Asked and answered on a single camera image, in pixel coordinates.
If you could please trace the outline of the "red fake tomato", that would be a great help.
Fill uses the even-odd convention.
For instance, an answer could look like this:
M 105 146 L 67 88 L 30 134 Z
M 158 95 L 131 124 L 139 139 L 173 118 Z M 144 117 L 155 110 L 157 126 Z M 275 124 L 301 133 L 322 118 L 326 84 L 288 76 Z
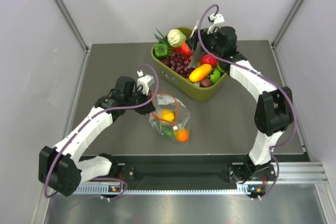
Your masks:
M 193 52 L 191 51 L 191 49 L 189 48 L 186 42 L 183 42 L 181 44 L 180 49 L 181 49 L 182 54 L 186 57 L 190 57 L 193 54 Z

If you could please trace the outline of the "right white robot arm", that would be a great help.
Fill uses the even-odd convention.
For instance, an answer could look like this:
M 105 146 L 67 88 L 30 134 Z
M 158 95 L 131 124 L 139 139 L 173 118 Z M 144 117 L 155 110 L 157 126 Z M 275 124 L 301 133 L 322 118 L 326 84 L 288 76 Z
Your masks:
M 244 163 L 242 181 L 256 180 L 269 167 L 271 154 L 277 142 L 291 123 L 296 122 L 292 91 L 279 87 L 252 67 L 248 59 L 237 50 L 237 36 L 229 26 L 199 29 L 195 27 L 186 41 L 191 50 L 197 45 L 215 58 L 220 68 L 239 82 L 255 99 L 254 122 L 257 135 Z

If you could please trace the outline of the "clear zip top bag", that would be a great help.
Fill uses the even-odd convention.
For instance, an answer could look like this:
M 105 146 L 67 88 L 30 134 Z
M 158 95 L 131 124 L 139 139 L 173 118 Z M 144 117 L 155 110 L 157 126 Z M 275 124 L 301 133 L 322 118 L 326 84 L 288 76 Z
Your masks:
M 152 100 L 154 112 L 149 123 L 161 136 L 179 143 L 187 143 L 190 138 L 190 112 L 184 103 L 171 94 L 159 92 Z

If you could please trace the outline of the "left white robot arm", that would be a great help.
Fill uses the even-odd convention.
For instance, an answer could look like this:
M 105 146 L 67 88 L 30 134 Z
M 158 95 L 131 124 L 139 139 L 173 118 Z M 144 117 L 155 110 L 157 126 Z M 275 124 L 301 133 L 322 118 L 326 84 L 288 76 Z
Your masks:
M 157 79 L 138 72 L 138 79 L 121 76 L 108 95 L 102 96 L 83 121 L 53 147 L 39 152 L 38 180 L 63 196 L 73 194 L 78 186 L 97 177 L 114 180 L 119 168 L 110 155 L 81 161 L 81 156 L 93 141 L 127 110 L 147 115 L 155 110 L 150 86 Z

